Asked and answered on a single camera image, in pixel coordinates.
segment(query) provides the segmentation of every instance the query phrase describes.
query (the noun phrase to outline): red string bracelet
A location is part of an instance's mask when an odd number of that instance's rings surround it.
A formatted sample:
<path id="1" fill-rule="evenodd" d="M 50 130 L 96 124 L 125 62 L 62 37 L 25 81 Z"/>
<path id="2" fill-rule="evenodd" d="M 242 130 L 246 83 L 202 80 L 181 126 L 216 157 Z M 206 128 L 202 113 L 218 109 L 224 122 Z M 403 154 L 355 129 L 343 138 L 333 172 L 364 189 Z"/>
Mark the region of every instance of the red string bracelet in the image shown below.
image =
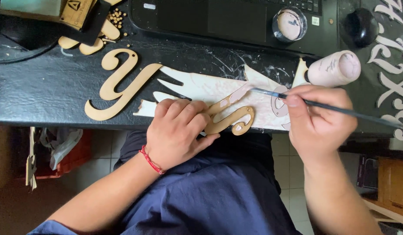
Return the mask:
<path id="1" fill-rule="evenodd" d="M 154 170 L 156 170 L 156 172 L 158 172 L 160 175 L 163 175 L 165 173 L 165 171 L 162 171 L 161 168 L 155 166 L 155 164 L 152 163 L 151 159 L 149 158 L 149 155 L 145 152 L 145 147 L 146 147 L 146 145 L 143 145 L 142 149 L 139 150 L 139 152 L 145 156 L 146 161 L 149 163 L 149 165 L 151 165 L 151 167 Z"/>

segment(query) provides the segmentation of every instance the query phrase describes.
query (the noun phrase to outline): computer mouse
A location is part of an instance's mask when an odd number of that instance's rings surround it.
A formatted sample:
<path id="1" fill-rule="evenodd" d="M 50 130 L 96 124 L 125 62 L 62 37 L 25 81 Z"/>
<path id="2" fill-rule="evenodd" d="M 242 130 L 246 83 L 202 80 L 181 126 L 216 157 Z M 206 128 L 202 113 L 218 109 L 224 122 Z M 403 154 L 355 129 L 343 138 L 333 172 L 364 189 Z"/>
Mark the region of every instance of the computer mouse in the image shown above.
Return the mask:
<path id="1" fill-rule="evenodd" d="M 358 8 L 348 14 L 344 27 L 357 47 L 372 44 L 379 33 L 379 24 L 371 11 L 366 8 Z"/>

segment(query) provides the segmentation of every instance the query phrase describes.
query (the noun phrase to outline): laptop keyboard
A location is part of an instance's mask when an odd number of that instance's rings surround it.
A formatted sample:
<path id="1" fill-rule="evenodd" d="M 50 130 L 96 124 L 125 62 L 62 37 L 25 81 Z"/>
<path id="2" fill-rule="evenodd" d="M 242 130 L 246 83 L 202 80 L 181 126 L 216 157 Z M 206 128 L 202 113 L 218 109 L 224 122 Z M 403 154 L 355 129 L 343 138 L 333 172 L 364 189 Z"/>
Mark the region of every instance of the laptop keyboard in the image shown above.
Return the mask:
<path id="1" fill-rule="evenodd" d="M 283 6 L 295 6 L 303 11 L 319 15 L 321 0 L 267 0 L 269 3 L 280 3 Z"/>

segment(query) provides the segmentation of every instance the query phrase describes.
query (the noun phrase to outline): paint jar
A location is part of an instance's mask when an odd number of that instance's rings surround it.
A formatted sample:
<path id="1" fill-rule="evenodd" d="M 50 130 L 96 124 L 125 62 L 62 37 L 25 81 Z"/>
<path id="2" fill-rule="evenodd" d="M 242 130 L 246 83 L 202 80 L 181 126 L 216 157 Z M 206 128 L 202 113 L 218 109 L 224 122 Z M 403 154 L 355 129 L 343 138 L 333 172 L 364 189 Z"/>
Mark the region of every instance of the paint jar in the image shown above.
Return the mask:
<path id="1" fill-rule="evenodd" d="M 274 36 L 282 42 L 294 42 L 303 38 L 307 31 L 307 20 L 297 7 L 285 7 L 273 18 Z"/>
<path id="2" fill-rule="evenodd" d="M 339 51 L 309 67 L 310 83 L 324 87 L 338 87 L 355 81 L 361 73 L 360 60 L 351 51 Z"/>

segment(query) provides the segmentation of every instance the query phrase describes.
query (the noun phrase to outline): forearm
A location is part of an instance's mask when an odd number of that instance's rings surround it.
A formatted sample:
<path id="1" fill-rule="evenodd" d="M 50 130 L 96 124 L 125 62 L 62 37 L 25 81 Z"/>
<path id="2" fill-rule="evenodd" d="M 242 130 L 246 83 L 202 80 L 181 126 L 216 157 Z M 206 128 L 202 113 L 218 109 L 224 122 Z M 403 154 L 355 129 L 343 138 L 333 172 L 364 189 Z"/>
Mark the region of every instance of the forearm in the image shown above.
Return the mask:
<path id="1" fill-rule="evenodd" d="M 80 234 L 101 231 L 115 222 L 158 177 L 145 157 L 138 153 L 79 193 L 48 220 L 55 220 Z"/>
<path id="2" fill-rule="evenodd" d="M 325 158 L 325 162 L 304 162 L 306 201 L 324 232 L 381 234 L 377 222 L 351 184 L 338 153 Z"/>

